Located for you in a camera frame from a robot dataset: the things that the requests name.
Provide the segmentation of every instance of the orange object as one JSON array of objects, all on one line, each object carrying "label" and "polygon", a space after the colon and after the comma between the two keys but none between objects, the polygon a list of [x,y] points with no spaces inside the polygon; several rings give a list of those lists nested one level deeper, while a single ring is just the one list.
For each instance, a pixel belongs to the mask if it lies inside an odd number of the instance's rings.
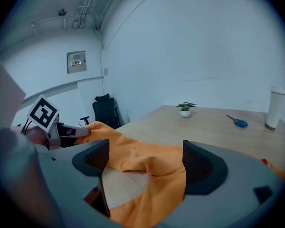
[{"label": "orange object", "polygon": [[79,143],[110,140],[109,167],[119,171],[146,171],[151,176],[142,194],[110,209],[112,221],[126,227],[152,227],[182,202],[186,172],[181,147],[130,139],[101,122],[94,122],[86,128],[90,129],[90,136],[79,138]]},{"label": "orange object", "polygon": [[266,166],[268,166],[270,169],[272,169],[277,175],[280,176],[285,181],[285,173],[280,171],[277,167],[270,164],[266,159],[261,159],[261,162],[263,162]]}]

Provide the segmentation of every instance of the white pot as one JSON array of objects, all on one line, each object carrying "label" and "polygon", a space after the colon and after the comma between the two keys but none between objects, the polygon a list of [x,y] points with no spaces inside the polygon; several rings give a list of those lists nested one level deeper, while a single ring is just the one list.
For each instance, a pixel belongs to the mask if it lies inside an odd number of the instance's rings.
[{"label": "white pot", "polygon": [[188,110],[188,111],[180,110],[180,115],[181,115],[181,117],[188,117],[188,116],[190,116],[190,110]]}]

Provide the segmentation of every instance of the black office chair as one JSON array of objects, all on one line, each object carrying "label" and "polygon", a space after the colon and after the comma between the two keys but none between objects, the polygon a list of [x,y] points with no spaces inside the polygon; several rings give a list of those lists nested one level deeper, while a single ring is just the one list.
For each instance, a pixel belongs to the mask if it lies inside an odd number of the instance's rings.
[{"label": "black office chair", "polygon": [[110,98],[109,94],[104,96],[98,96],[95,98],[96,102],[93,103],[93,109],[95,112],[95,120],[102,122],[113,129],[117,129],[121,126],[117,107],[114,106],[114,98]]}]

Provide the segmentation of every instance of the white tumbler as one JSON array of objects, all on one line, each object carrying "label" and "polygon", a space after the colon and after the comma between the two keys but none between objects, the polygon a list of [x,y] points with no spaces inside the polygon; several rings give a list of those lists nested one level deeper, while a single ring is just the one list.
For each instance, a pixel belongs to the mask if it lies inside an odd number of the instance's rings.
[{"label": "white tumbler", "polygon": [[285,88],[282,86],[272,86],[269,112],[265,121],[265,127],[274,130],[279,123],[283,102],[285,99]]}]

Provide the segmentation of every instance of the ceiling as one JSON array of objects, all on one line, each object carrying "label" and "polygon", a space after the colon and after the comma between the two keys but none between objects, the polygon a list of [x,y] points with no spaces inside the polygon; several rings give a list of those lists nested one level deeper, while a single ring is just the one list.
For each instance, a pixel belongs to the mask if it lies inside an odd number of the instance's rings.
[{"label": "ceiling", "polygon": [[[33,36],[41,37],[55,30],[73,29],[74,22],[84,20],[84,29],[100,29],[114,0],[18,0],[0,28],[0,54]],[[65,9],[64,17],[58,11]]]}]

